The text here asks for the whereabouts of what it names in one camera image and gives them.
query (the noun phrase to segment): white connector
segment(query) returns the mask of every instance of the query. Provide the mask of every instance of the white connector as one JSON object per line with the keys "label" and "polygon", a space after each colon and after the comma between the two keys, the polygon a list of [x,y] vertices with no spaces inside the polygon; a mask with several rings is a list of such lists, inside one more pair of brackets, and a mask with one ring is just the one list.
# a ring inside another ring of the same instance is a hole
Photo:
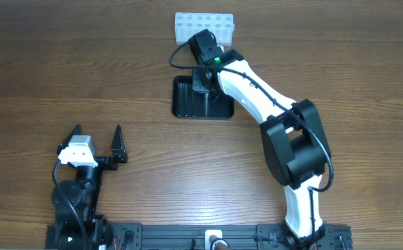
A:
{"label": "white connector", "polygon": [[234,15],[220,13],[186,13],[175,14],[176,44],[181,45],[192,35],[209,29],[215,35],[216,43],[222,46],[232,45],[234,33]]}

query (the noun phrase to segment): wooden table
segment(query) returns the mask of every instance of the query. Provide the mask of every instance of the wooden table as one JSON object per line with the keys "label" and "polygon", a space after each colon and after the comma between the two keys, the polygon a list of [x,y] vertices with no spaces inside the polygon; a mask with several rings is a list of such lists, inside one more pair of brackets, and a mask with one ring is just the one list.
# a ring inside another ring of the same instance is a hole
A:
{"label": "wooden table", "polygon": [[99,204],[113,222],[282,222],[240,105],[229,121],[171,114],[173,78],[190,74],[167,62],[182,11],[233,13],[253,69],[318,106],[335,164],[325,222],[351,225],[355,249],[403,249],[403,0],[0,0],[0,247],[44,246],[55,150],[76,123],[99,154],[122,126],[129,162],[105,174]]}

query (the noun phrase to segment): white robotic arm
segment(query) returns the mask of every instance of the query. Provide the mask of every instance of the white robotic arm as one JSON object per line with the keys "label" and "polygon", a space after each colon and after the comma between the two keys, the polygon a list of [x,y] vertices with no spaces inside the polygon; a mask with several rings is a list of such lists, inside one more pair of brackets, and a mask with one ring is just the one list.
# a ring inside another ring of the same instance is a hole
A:
{"label": "white robotic arm", "polygon": [[[246,60],[236,60],[224,68],[233,69],[238,72],[246,73],[246,75],[258,82],[261,88],[264,88],[272,98],[287,109],[292,108],[293,99],[290,99],[269,86],[263,79],[258,77],[250,68]],[[254,118],[258,124],[265,122],[269,116],[281,115],[284,111],[277,106],[258,88],[246,78],[232,72],[221,71],[218,73],[218,84],[221,90],[237,100]],[[286,224],[298,238],[311,235],[311,204],[309,198],[308,187],[318,188],[323,176],[313,176],[298,189],[293,189],[290,185],[284,187],[286,195],[287,215]],[[314,192],[314,218],[316,231],[323,225],[323,220],[318,212],[318,193]]]}

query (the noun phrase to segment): black object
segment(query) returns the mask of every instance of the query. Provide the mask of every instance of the black object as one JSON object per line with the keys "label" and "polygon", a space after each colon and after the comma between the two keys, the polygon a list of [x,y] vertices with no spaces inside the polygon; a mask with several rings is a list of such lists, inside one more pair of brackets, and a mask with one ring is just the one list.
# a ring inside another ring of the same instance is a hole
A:
{"label": "black object", "polygon": [[[188,250],[205,249],[205,231],[219,229],[232,250],[304,250],[288,243],[289,229],[283,224],[259,224],[256,226],[143,226],[140,223],[113,223],[114,233],[121,238],[125,250]],[[319,250],[345,250],[339,237],[345,239],[348,250],[352,248],[349,226],[324,224],[323,236],[316,242]],[[54,232],[49,227],[47,234]],[[114,249],[113,244],[107,250]]]}
{"label": "black object", "polygon": [[[80,135],[81,127],[75,126],[73,131],[58,147],[59,154],[67,147],[73,135]],[[87,246],[89,249],[98,249],[101,244],[112,244],[114,239],[113,227],[104,215],[97,215],[98,196],[101,189],[103,170],[117,170],[118,163],[127,162],[127,152],[122,140],[120,125],[114,133],[111,150],[113,156],[96,156],[97,167],[77,166],[74,180],[59,183],[68,201],[61,199],[58,187],[52,192],[51,200],[55,206],[54,232],[49,228],[46,238],[46,249],[79,249],[83,248],[83,235],[69,202],[75,210],[87,231]]]}
{"label": "black object", "polygon": [[[293,104],[292,112],[315,132],[330,156],[331,152],[315,105],[305,99]],[[302,129],[302,135],[290,141],[285,132],[289,127],[297,131]],[[297,189],[313,175],[319,176],[325,172],[325,153],[308,131],[285,112],[278,117],[271,116],[261,123],[260,131],[266,163],[281,185],[290,185]]]}
{"label": "black object", "polygon": [[[207,29],[189,39],[197,63],[224,67],[243,56],[234,49],[223,52],[215,36]],[[192,76],[177,76],[173,80],[172,113],[178,118],[229,119],[234,114],[234,100],[222,93],[215,69],[194,69]]]}

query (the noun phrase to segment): wooden tabletop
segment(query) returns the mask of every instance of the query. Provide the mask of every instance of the wooden tabletop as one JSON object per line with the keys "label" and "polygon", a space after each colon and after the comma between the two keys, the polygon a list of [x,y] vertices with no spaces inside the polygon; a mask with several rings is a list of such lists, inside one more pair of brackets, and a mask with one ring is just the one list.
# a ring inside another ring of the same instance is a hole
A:
{"label": "wooden tabletop", "polygon": [[191,73],[168,65],[176,12],[234,14],[254,71],[318,106],[335,165],[325,223],[350,225],[355,249],[403,249],[403,0],[0,0],[0,247],[44,247],[56,147],[76,123],[100,155],[123,129],[129,162],[99,199],[112,222],[283,221],[239,104],[228,121],[172,115],[173,78]]}

